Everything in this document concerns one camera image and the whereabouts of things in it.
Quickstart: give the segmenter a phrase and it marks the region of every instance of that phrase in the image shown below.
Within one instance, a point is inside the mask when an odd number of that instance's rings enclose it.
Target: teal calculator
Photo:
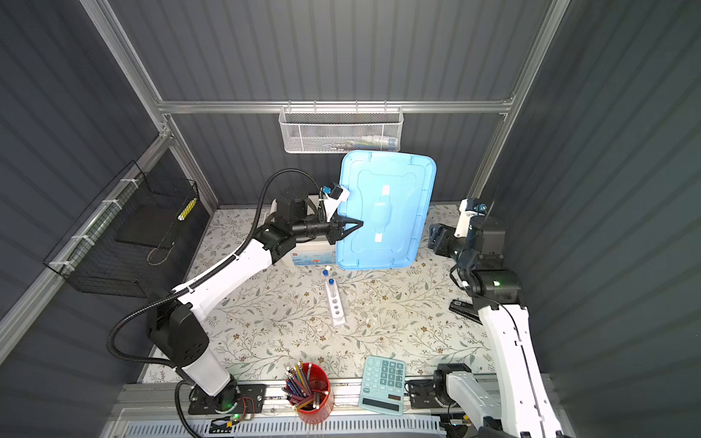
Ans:
[[[358,406],[368,411],[402,415],[406,375],[407,367],[401,360],[368,356]]]

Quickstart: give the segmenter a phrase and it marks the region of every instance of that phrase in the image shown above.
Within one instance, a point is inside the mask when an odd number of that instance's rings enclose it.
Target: gray corrugated wall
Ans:
[[[505,99],[548,4],[112,2],[165,100]],[[437,162],[433,200],[466,196],[497,118],[406,116],[402,151]],[[313,172],[323,184],[340,173],[342,155],[284,152],[275,116],[175,120],[223,205],[256,203],[265,178],[284,166]]]
[[[698,435],[700,22],[574,1],[485,191],[579,437]]]
[[[156,135],[77,1],[0,2],[0,315]]]
[[[0,1],[0,315],[157,132],[77,0]],[[0,366],[0,434],[95,437],[138,366],[107,331],[141,303],[63,287]],[[143,325],[124,348],[147,353]]]

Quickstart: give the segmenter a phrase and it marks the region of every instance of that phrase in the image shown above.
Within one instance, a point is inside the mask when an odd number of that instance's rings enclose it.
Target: yellow marker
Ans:
[[[179,221],[184,221],[187,215],[192,211],[192,209],[195,207],[195,204],[197,203],[197,198],[192,198],[190,203],[185,207],[181,212],[180,215],[177,217],[177,220]]]

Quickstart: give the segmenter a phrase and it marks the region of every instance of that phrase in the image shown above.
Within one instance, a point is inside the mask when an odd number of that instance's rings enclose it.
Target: floral tablecloth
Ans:
[[[190,278],[243,241],[254,211],[215,212]],[[408,268],[342,271],[334,266],[344,326],[331,323],[323,267],[271,266],[211,312],[203,325],[211,349],[244,381],[283,378],[285,367],[300,359],[316,362],[331,377],[361,376],[368,355],[404,360],[408,375],[430,374],[439,363],[459,361],[475,372],[494,372],[482,326],[448,310],[452,298],[465,296],[448,277],[452,260],[426,247],[428,224],[454,226],[457,219],[455,205],[431,206],[416,261]],[[173,370],[148,365],[143,382],[177,380]]]

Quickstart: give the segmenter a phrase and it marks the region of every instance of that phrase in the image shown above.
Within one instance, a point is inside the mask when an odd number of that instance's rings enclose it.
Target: red pencil holder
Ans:
[[[307,369],[309,367],[309,363],[304,363],[303,364],[304,369]],[[334,408],[334,393],[331,391],[331,383],[329,382],[329,378],[324,372],[321,367],[319,367],[317,364],[312,364],[311,365],[311,373],[309,374],[309,387],[312,390],[318,390],[318,391],[329,391],[328,395],[323,395],[321,403],[319,403],[319,407],[314,409],[313,411],[303,411],[299,410],[297,411],[297,414],[299,415],[299,418],[308,424],[317,424],[321,423],[323,420],[326,420],[328,416],[331,414],[331,410]]]

